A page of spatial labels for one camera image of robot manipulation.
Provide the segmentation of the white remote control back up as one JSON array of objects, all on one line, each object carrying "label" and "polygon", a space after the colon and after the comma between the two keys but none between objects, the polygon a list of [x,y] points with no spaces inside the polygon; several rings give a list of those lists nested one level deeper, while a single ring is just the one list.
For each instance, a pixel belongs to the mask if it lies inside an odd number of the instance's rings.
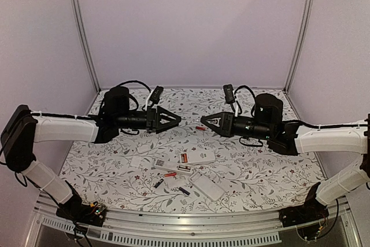
[{"label": "white remote control back up", "polygon": [[219,200],[225,191],[210,178],[196,171],[189,177],[189,182],[195,186],[201,193],[212,201]]}]

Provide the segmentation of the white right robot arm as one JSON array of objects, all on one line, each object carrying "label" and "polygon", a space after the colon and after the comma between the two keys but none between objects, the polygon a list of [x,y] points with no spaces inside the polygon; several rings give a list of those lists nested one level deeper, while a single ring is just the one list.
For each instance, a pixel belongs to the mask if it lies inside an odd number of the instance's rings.
[{"label": "white right robot arm", "polygon": [[283,120],[283,102],[272,94],[254,95],[251,116],[241,116],[236,91],[223,87],[232,112],[201,117],[201,123],[221,137],[263,140],[277,154],[297,156],[310,152],[349,152],[360,156],[333,177],[312,186],[299,209],[299,217],[312,221],[321,207],[369,182],[369,119],[355,123],[312,125]]}]

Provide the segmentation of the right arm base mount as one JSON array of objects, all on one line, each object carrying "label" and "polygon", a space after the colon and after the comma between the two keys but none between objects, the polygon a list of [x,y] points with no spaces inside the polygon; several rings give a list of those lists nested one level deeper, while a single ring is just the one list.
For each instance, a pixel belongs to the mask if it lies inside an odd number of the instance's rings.
[{"label": "right arm base mount", "polygon": [[283,227],[297,226],[316,222],[310,226],[303,226],[298,229],[298,235],[306,240],[318,239],[329,216],[328,209],[316,200],[304,202],[302,205],[286,207],[279,210],[279,220]]}]

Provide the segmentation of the white battery cover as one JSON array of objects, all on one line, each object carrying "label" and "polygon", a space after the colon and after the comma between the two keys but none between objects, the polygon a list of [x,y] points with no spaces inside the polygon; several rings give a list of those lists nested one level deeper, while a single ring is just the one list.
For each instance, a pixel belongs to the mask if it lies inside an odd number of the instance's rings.
[{"label": "white battery cover", "polygon": [[137,151],[139,154],[143,154],[143,153],[147,153],[151,150],[151,147],[149,146],[140,146],[140,147],[137,147]]},{"label": "white battery cover", "polygon": [[141,164],[141,157],[140,156],[135,156],[131,159],[131,162],[130,162],[130,167],[133,167],[133,168],[138,168]]}]

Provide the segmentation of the white remote with green logo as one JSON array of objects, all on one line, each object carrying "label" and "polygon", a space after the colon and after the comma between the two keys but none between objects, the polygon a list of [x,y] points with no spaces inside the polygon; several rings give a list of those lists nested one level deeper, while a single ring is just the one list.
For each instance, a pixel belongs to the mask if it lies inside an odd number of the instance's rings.
[{"label": "white remote with green logo", "polygon": [[209,164],[216,161],[216,157],[214,154],[211,153],[204,153],[204,152],[193,152],[193,153],[182,153],[187,154],[187,163],[183,164],[190,164],[190,165],[201,165],[201,164]]}]

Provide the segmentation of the white remote with display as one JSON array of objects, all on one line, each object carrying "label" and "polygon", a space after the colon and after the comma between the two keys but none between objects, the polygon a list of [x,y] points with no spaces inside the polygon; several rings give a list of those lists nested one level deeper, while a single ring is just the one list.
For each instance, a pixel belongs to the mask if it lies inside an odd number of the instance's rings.
[{"label": "white remote with display", "polygon": [[160,169],[160,170],[168,171],[168,172],[176,172],[178,174],[184,174],[184,175],[192,175],[194,172],[193,167],[190,165],[181,164],[181,163],[173,163],[173,162],[164,161],[158,158],[154,159],[153,167],[155,169]]}]

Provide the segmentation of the red orange battery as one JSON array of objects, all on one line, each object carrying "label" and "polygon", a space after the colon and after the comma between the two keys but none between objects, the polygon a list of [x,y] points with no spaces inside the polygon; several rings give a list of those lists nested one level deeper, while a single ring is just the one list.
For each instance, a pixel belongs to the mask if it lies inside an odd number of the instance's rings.
[{"label": "red orange battery", "polygon": [[164,177],[167,178],[167,177],[173,177],[173,176],[176,176],[176,175],[177,175],[177,173],[172,172],[172,173],[164,174]]},{"label": "red orange battery", "polygon": [[200,126],[196,126],[195,127],[197,130],[201,130],[201,131],[205,131],[206,130],[206,128],[205,127],[200,127]]}]

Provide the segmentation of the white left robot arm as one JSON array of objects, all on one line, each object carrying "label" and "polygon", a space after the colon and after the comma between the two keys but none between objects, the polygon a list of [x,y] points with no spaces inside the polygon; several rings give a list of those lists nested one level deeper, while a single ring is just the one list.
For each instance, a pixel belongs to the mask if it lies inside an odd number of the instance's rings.
[{"label": "white left robot arm", "polygon": [[53,197],[73,220],[82,220],[86,208],[76,190],[53,170],[37,160],[34,144],[47,141],[108,143],[121,131],[145,130],[156,134],[177,127],[180,116],[158,106],[161,86],[149,91],[143,110],[123,82],[107,91],[97,115],[78,116],[33,112],[19,105],[1,133],[1,154],[15,174]]}]

